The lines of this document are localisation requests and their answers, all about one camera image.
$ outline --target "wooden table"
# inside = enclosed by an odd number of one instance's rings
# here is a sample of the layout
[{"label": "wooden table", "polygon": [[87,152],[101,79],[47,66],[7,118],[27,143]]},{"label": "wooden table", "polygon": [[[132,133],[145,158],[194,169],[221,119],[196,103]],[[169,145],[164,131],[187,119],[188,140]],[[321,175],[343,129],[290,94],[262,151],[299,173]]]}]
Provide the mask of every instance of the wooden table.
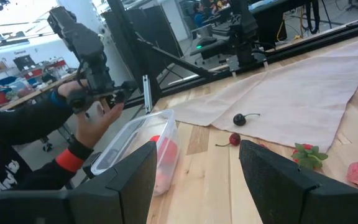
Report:
[{"label": "wooden table", "polygon": [[[285,66],[314,55],[355,42],[358,37],[308,52],[270,65]],[[263,71],[238,76],[247,78]],[[216,92],[234,82],[233,77],[196,87],[160,99],[154,111],[169,108],[197,96]],[[170,190],[152,199],[147,223],[262,223],[247,188],[239,161],[239,147],[216,147],[228,141],[229,132],[214,127],[201,127],[177,122],[180,156]],[[290,158],[293,148],[248,136],[242,139],[265,144],[270,150]],[[330,178],[347,182],[348,165],[358,162],[358,89],[349,102],[329,157],[320,172]]]},{"label": "wooden table", "polygon": [[24,96],[24,97],[22,97],[22,98],[20,98],[18,100],[15,100],[13,102],[10,102],[10,103],[4,105],[0,109],[1,110],[9,110],[9,109],[11,109],[11,108],[13,108],[13,107],[15,107],[17,105],[20,105],[20,104],[22,104],[22,103],[24,103],[26,101],[34,99],[35,97],[41,95],[42,93],[45,93],[45,92],[49,91],[51,88],[53,88],[55,86],[58,86],[58,85],[62,84],[63,82],[65,82],[65,81],[67,81],[69,79],[74,78],[74,76],[75,76],[75,73],[69,74],[69,75],[65,76],[64,78],[62,78],[62,79],[60,79],[60,80],[58,80],[56,82],[53,82],[53,83],[51,83],[51,84],[49,84],[49,85],[47,85],[47,86],[45,86],[45,87],[43,87],[43,88],[41,88],[39,90],[35,90],[34,92],[32,92],[32,93],[30,93],[30,94],[28,94],[28,95],[26,95],[26,96]]}]

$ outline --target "person in background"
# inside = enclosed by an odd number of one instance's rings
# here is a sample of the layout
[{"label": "person in background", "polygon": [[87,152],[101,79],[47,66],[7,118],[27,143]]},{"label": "person in background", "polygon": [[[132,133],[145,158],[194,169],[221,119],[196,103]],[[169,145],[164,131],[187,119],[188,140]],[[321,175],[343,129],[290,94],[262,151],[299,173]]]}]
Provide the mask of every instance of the person in background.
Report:
[{"label": "person in background", "polygon": [[103,109],[98,107],[95,122],[88,121],[85,112],[76,114],[76,134],[69,147],[35,171],[12,147],[36,141],[62,126],[73,114],[66,97],[80,88],[77,82],[64,83],[41,102],[0,111],[0,190],[59,190],[81,168],[110,124],[120,117],[123,103],[110,109],[101,101]]},{"label": "person in background", "polygon": [[[206,20],[205,19],[205,14],[204,14],[204,6],[200,2],[196,2],[193,5],[193,10],[195,12],[194,22],[195,22],[196,26],[198,28],[203,27],[203,22]],[[213,16],[215,14],[215,12],[216,12],[216,5],[213,4],[212,5],[212,10],[211,10],[210,15],[208,17]]]}]

